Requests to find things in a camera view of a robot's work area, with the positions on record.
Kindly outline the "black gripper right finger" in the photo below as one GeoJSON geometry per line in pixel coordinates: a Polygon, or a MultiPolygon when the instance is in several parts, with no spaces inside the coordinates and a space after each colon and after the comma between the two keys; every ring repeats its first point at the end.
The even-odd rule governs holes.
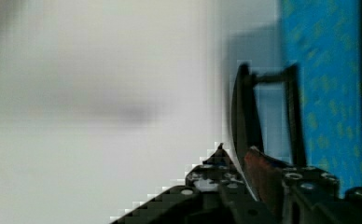
{"type": "Polygon", "coordinates": [[[280,224],[362,224],[362,187],[341,197],[341,181],[322,169],[279,161],[250,147],[244,174],[280,224]]]}

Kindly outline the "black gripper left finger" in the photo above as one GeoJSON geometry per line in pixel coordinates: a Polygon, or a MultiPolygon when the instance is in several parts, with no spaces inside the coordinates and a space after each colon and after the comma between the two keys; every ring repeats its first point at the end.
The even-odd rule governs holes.
{"type": "Polygon", "coordinates": [[[277,224],[222,146],[165,190],[110,224],[277,224]]]}

